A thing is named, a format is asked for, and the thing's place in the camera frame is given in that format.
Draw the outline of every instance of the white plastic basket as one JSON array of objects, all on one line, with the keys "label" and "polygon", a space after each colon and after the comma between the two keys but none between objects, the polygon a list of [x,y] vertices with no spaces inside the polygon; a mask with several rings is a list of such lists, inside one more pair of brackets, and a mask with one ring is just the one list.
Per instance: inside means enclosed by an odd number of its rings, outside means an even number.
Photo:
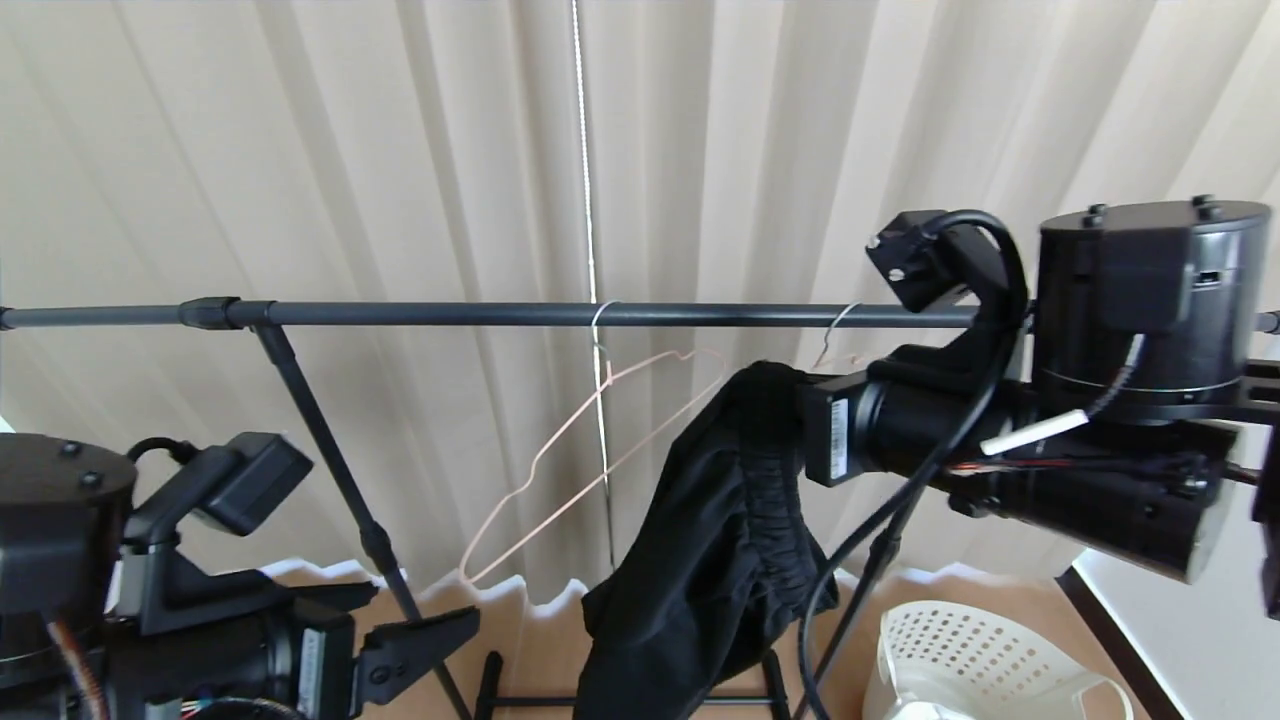
[{"label": "white plastic basket", "polygon": [[1115,682],[1018,623],[966,605],[924,601],[890,610],[881,618],[876,665],[864,720],[1083,720],[1080,696],[1102,683],[1120,696],[1124,719],[1133,719]]}]

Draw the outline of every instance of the clothes hanger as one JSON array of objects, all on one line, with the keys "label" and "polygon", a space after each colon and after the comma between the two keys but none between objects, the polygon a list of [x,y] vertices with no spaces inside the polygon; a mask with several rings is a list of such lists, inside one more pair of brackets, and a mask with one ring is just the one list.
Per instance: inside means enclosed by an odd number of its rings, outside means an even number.
[{"label": "clothes hanger", "polygon": [[840,324],[840,320],[844,320],[845,315],[847,315],[854,307],[858,307],[859,305],[861,305],[861,302],[850,302],[849,305],[845,305],[845,309],[841,310],[838,315],[836,315],[836,319],[832,320],[829,325],[827,325],[827,332],[823,333],[822,336],[822,352],[819,352],[818,359],[813,361],[813,365],[809,368],[810,372],[817,370],[823,365],[835,365],[841,360],[847,360],[851,365],[858,364],[859,356],[856,352],[849,355],[847,357],[832,357],[831,360],[823,360],[823,357],[826,357],[827,352],[831,351],[831,331],[836,329],[836,325]]},{"label": "clothes hanger", "polygon": [[[609,302],[605,302],[604,305],[600,305],[600,307],[595,311],[595,316],[591,318],[591,325],[590,325],[591,343],[595,346],[596,350],[600,351],[600,355],[604,357],[604,380],[600,383],[600,387],[598,387],[595,389],[595,392],[593,392],[590,396],[588,396],[588,398],[582,402],[582,405],[580,405],[579,409],[575,410],[573,414],[570,415],[567,420],[564,420],[564,424],[562,424],[554,433],[552,433],[552,437],[543,445],[543,447],[539,448],[539,451],[536,454],[534,454],[534,460],[529,465],[529,478],[525,480],[525,483],[522,486],[520,486],[518,488],[516,488],[516,489],[508,492],[507,495],[504,495],[502,497],[502,500],[499,500],[498,503],[494,506],[493,511],[489,512],[489,516],[485,518],[485,521],[480,524],[480,529],[476,530],[475,537],[471,538],[471,542],[467,544],[467,548],[462,552],[462,560],[458,562],[458,577],[462,579],[463,583],[474,585],[477,580],[480,580],[481,578],[484,578],[485,575],[488,575],[494,568],[497,568],[499,564],[502,564],[503,560],[506,560],[506,559],[511,557],[512,555],[515,555],[515,552],[517,550],[520,550],[521,547],[524,547],[529,541],[531,541],[534,538],[534,536],[536,536],[538,533],[543,532],[543,529],[545,529],[547,525],[550,525],[553,521],[556,521],[557,518],[559,518],[561,515],[563,515],[564,511],[567,511],[570,507],[573,506],[573,503],[576,503],[579,500],[581,500],[582,497],[585,497],[588,492],[590,492],[593,488],[595,488],[595,486],[598,486],[602,482],[604,482],[604,478],[609,477],[618,468],[618,465],[621,465],[622,462],[626,462],[626,460],[628,457],[631,457],[632,455],[635,455],[641,447],[646,446],[650,441],[653,441],[653,438],[658,437],[658,433],[660,433],[662,430],[667,429],[667,427],[671,425],[672,423],[675,423],[677,418],[680,418],[687,410],[690,410],[691,407],[694,407],[695,405],[698,405],[698,402],[701,401],[704,397],[707,397],[707,395],[709,392],[712,392],[713,389],[716,389],[721,384],[721,382],[723,382],[724,375],[728,374],[728,363],[724,360],[724,356],[721,355],[719,352],[716,352],[714,350],[703,348],[703,347],[691,350],[689,352],[680,352],[680,351],[676,351],[676,350],[668,350],[666,352],[659,352],[658,355],[654,355],[653,357],[649,357],[648,360],[641,360],[640,363],[636,363],[635,365],[631,365],[630,368],[626,368],[626,369],[623,369],[621,372],[614,373],[613,372],[613,361],[609,359],[608,350],[604,347],[604,345],[602,345],[599,341],[595,340],[595,337],[596,337],[596,334],[595,334],[596,323],[600,320],[600,315],[604,313],[605,307],[608,307],[609,305],[613,305],[614,302],[617,302],[617,301],[616,300],[611,300]],[[686,361],[686,360],[689,360],[689,359],[691,359],[691,357],[694,357],[696,355],[710,355],[710,356],[716,357],[717,360],[719,360],[719,363],[721,363],[721,372],[719,372],[719,375],[717,375],[714,380],[712,380],[701,392],[699,392],[698,395],[695,395],[692,397],[692,400],[690,400],[684,406],[681,406],[678,410],[676,410],[676,413],[672,414],[671,418],[667,418],[660,425],[658,425],[657,428],[654,428],[654,430],[652,433],[649,433],[648,436],[645,436],[635,447],[632,447],[631,450],[623,452],[621,457],[618,457],[617,460],[614,460],[594,480],[586,483],[586,486],[584,486],[582,489],[577,491],[577,493],[573,497],[568,498],[568,501],[564,502],[564,505],[561,505],[545,520],[543,520],[541,523],[539,523],[538,527],[535,527],[532,530],[530,530],[525,537],[522,537],[518,541],[516,541],[516,544],[513,544],[506,552],[503,552],[502,555],[499,555],[497,560],[494,560],[493,562],[490,562],[488,566],[485,566],[483,570],[480,570],[475,575],[471,575],[471,577],[467,575],[467,561],[471,559],[471,553],[475,552],[476,546],[480,544],[480,538],[484,537],[485,530],[488,530],[489,527],[493,524],[494,519],[497,519],[498,512],[502,511],[503,506],[507,505],[507,502],[511,501],[511,498],[513,498],[517,495],[520,495],[520,493],[525,492],[526,489],[529,489],[529,487],[534,483],[534,478],[538,474],[538,462],[543,459],[544,455],[547,455],[547,451],[549,451],[550,447],[553,445],[556,445],[556,441],[558,441],[561,438],[561,436],[563,436],[568,430],[570,425],[572,425],[575,420],[577,420],[584,413],[586,413],[596,402],[596,400],[604,393],[605,388],[609,388],[609,387],[614,386],[620,379],[622,379],[622,378],[625,378],[625,377],[627,377],[627,375],[630,375],[630,374],[632,374],[635,372],[643,370],[643,369],[653,365],[654,363],[657,363],[657,361],[659,361],[659,360],[662,360],[664,357],[675,357],[675,359],[680,360],[681,363],[684,363],[684,361]]]}]

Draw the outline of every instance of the floor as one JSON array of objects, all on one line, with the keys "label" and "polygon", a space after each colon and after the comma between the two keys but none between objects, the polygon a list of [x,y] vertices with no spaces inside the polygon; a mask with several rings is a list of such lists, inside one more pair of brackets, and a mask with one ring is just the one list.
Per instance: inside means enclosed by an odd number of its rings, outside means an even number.
[{"label": "floor", "polygon": [[[301,584],[317,579],[307,571],[294,571],[284,578]],[[364,579],[360,577],[329,578],[329,582]],[[507,583],[475,593],[457,583],[442,583],[425,593],[421,601],[424,615],[439,614],[468,603],[483,610],[479,635],[449,659],[448,666],[468,702],[474,702],[480,683],[484,660],[490,650],[499,651],[506,667],[500,684],[502,694],[572,694],[577,674],[590,648],[590,637],[582,630],[581,606],[577,598],[584,588],[571,584],[556,602],[531,606],[526,601],[524,583],[515,578]],[[842,592],[847,601],[849,592]],[[1107,659],[1088,626],[1075,612],[1056,584],[1051,582],[1024,582],[952,568],[937,574],[913,573],[886,582],[874,594],[873,605],[864,618],[878,619],[888,607],[916,600],[945,600],[982,607],[1004,615],[1036,630],[1064,650],[1079,664],[1110,676],[1123,687],[1115,666]],[[399,619],[394,602],[383,592],[369,607],[357,611],[360,633],[372,625]],[[832,633],[838,614],[828,612],[817,624],[817,635],[826,641]],[[876,657],[878,620],[861,623],[837,659],[824,685],[823,700],[832,717],[858,720],[868,674]],[[791,706],[800,696],[796,673],[795,628],[778,641],[776,651],[782,665]],[[718,692],[755,694],[764,689],[763,675],[751,670],[721,685]],[[1121,719],[1120,702],[1110,689],[1096,688],[1084,698],[1089,720]],[[369,720],[448,719],[452,716],[439,683],[426,678],[387,707],[367,706],[364,717]],[[567,708],[499,708],[500,720],[562,720],[570,717]],[[694,715],[698,720],[760,719],[769,714],[760,707],[705,707]],[[1135,703],[1135,717],[1149,716]]]}]

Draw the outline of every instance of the curtain fold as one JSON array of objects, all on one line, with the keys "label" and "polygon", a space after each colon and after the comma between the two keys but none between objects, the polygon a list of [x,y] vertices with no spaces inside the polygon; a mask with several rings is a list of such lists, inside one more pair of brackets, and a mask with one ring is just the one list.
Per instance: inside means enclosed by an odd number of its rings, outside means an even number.
[{"label": "curtain fold", "polygon": [[[902,209],[1037,224],[1198,192],[1280,202],[1280,9],[1265,0],[581,0],[0,5],[0,300],[891,302],[863,246]],[[1265,302],[1280,301],[1276,251]],[[419,587],[454,566],[594,389],[585,329],[289,331]],[[948,331],[837,331],[863,360]],[[808,368],[822,331],[608,329],[617,368],[709,347]],[[285,432],[319,457],[250,333],[0,337],[0,414],[123,451]],[[833,365],[847,372],[851,365]],[[605,392],[611,457],[717,380],[664,360]],[[600,471],[581,419],[475,556],[488,564]],[[611,478],[621,557],[666,442]],[[143,491],[173,469],[143,462]],[[829,548],[896,478],[801,483]],[[498,569],[535,598],[608,574],[596,491]],[[317,469],[257,534],[186,527],[209,569],[362,557]],[[929,495],[900,561],[1028,575],[1078,547]]]}]

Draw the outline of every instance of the black pants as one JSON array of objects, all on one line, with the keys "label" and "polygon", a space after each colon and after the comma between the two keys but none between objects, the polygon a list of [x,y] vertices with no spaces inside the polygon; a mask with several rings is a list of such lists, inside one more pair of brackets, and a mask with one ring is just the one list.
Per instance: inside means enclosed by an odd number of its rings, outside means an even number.
[{"label": "black pants", "polygon": [[[687,717],[803,612],[826,557],[796,487],[804,373],[736,373],[672,443],[635,544],[582,598],[577,720]],[[819,609],[836,606],[824,579]]]}]

